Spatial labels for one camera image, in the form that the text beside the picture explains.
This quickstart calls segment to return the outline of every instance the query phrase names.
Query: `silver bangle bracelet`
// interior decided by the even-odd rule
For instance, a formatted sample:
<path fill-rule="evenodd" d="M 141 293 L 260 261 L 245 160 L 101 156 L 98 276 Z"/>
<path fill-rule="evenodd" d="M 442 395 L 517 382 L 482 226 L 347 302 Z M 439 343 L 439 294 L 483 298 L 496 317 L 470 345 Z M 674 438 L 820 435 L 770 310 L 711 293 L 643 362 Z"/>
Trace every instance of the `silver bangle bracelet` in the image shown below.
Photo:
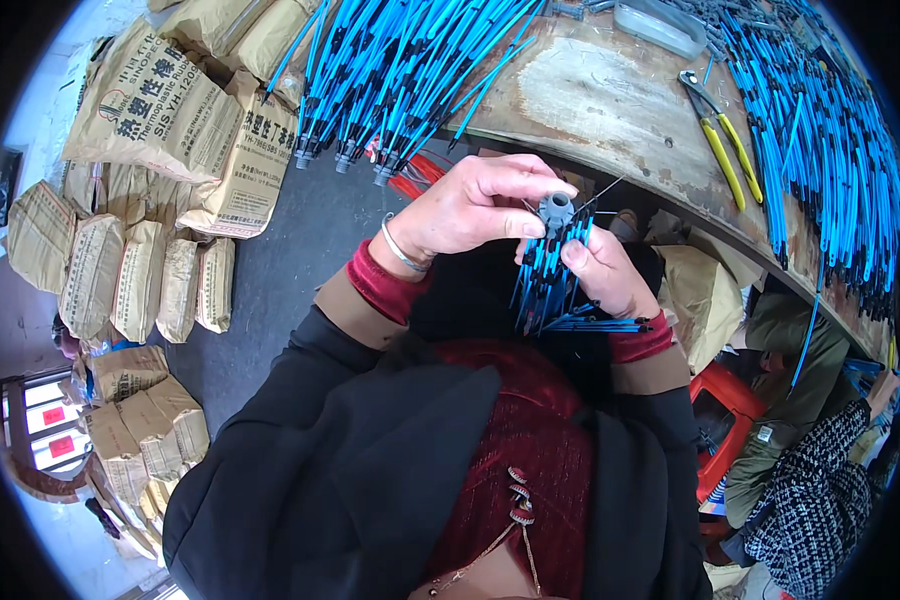
<path fill-rule="evenodd" d="M 430 267 L 421 267 L 410 258 L 407 258 L 407 256 L 403 253 L 403 250 L 400 249 L 400 246 L 396 245 L 396 242 L 394 241 L 394 238 L 391 237 L 390 232 L 387 231 L 387 222 L 393 218 L 394 213 L 387 212 L 386 214 L 384 214 L 384 220 L 380 222 L 380 231 L 384 233 L 384 240 L 386 240 L 386 245 L 390 246 L 390 249 L 393 251 L 396 257 L 402 260 L 410 269 L 418 273 L 426 273 L 427 270 L 430 269 Z"/>

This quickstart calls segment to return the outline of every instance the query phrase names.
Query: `wood grain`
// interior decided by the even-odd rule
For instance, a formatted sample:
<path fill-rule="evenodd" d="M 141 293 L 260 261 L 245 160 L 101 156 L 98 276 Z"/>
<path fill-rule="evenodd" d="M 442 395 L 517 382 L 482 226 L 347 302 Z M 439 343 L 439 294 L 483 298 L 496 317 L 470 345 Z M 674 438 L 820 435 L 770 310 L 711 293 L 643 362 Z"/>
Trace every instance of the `wood grain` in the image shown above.
<path fill-rule="evenodd" d="M 746 209 L 737 209 L 678 80 L 688 68 L 702 79 L 709 54 L 686 60 L 616 30 L 612 11 L 588 13 L 584 19 L 534 18 L 526 35 L 536 40 L 501 70 L 467 125 L 468 135 L 515 143 L 623 176 L 812 302 L 820 255 L 814 227 L 804 220 L 798 203 L 785 197 L 790 269 L 781 270 L 768 242 L 763 208 L 744 184 Z M 506 43 L 501 43 L 470 80 L 479 81 L 505 51 Z M 756 166 L 747 116 L 725 63 L 714 63 L 706 89 L 722 105 Z M 468 106 L 462 108 L 448 128 L 458 129 L 467 110 Z M 722 131 L 719 136 L 730 152 L 737 179 L 744 183 L 730 142 Z M 857 305 L 842 283 L 821 295 L 823 314 L 858 349 L 884 360 L 888 326 L 858 317 Z"/>

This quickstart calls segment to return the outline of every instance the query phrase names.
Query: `red velvet shirt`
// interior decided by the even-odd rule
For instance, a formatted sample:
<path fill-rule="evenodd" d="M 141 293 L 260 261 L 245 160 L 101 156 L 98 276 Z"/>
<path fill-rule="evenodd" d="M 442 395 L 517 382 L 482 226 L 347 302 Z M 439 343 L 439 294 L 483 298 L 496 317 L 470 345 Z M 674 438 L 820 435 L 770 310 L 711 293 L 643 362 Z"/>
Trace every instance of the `red velvet shirt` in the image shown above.
<path fill-rule="evenodd" d="M 381 314 L 406 325 L 414 300 L 426 291 L 380 268 L 364 241 L 346 265 L 353 286 Z M 611 333 L 615 362 L 626 363 L 663 352 L 672 331 L 662 312 L 648 333 Z M 544 595 L 577 599 L 583 592 L 590 479 L 594 441 L 571 421 L 582 402 L 569 381 L 526 345 L 496 340 L 458 340 L 436 344 L 448 363 L 473 369 L 494 367 L 500 395 L 474 452 L 463 488 L 433 547 L 420 585 L 472 563 L 511 524 L 515 481 L 507 467 L 527 478 L 534 522 L 528 538 Z M 530 575 L 530 561 L 519 528 L 506 539 Z"/>

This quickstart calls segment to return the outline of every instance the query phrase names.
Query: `pliers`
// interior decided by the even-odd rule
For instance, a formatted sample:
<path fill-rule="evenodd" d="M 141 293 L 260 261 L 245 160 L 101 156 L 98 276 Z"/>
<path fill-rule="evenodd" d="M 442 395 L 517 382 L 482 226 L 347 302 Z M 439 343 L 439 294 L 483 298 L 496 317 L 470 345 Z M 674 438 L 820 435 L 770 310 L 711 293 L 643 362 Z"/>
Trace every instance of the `pliers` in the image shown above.
<path fill-rule="evenodd" d="M 690 104 L 693 105 L 694 111 L 696 111 L 696 117 L 699 119 L 699 126 L 703 129 L 703 134 L 710 143 L 710 148 L 713 150 L 713 154 L 716 155 L 717 162 L 720 163 L 720 169 L 722 169 L 723 175 L 726 177 L 726 182 L 730 184 L 730 190 L 733 192 L 733 200 L 737 203 L 737 209 L 744 210 L 747 207 L 747 202 L 744 200 L 744 191 L 743 188 L 740 187 L 740 181 L 737 179 L 737 174 L 733 172 L 731 160 L 727 157 L 727 151 L 724 150 L 724 145 L 720 142 L 720 138 L 717 137 L 717 129 L 714 128 L 710 121 L 710 117 L 713 115 L 708 112 L 705 103 L 707 103 L 710 106 L 710 109 L 713 110 L 713 113 L 716 114 L 717 121 L 720 123 L 720 128 L 723 129 L 726 138 L 730 140 L 730 145 L 733 146 L 733 151 L 737 155 L 737 160 L 740 161 L 740 166 L 743 167 L 746 185 L 750 188 L 750 193 L 753 194 L 753 198 L 756 198 L 757 203 L 762 203 L 763 192 L 760 191 L 760 185 L 756 181 L 754 167 L 751 166 L 750 159 L 747 157 L 747 151 L 740 141 L 740 136 L 737 135 L 737 132 L 733 129 L 731 120 L 727 118 L 727 115 L 724 114 L 722 110 L 720 110 L 720 104 L 714 102 L 710 94 L 707 93 L 707 90 L 700 84 L 697 75 L 693 71 L 680 71 L 679 78 L 680 82 L 687 90 L 687 95 L 690 96 Z"/>

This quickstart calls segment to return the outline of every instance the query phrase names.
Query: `red stool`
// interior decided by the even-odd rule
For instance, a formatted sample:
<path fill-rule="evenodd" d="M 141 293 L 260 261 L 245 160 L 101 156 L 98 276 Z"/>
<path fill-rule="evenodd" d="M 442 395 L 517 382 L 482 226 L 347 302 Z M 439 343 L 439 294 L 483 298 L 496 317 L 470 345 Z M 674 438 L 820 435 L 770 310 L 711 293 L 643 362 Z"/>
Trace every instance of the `red stool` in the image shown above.
<path fill-rule="evenodd" d="M 744 447 L 747 432 L 767 411 L 767 406 L 736 375 L 715 362 L 690 381 L 690 402 L 696 402 L 701 390 L 707 390 L 735 419 L 716 454 L 710 456 L 709 452 L 700 452 L 696 455 L 699 460 L 696 501 L 703 504 L 730 470 Z"/>

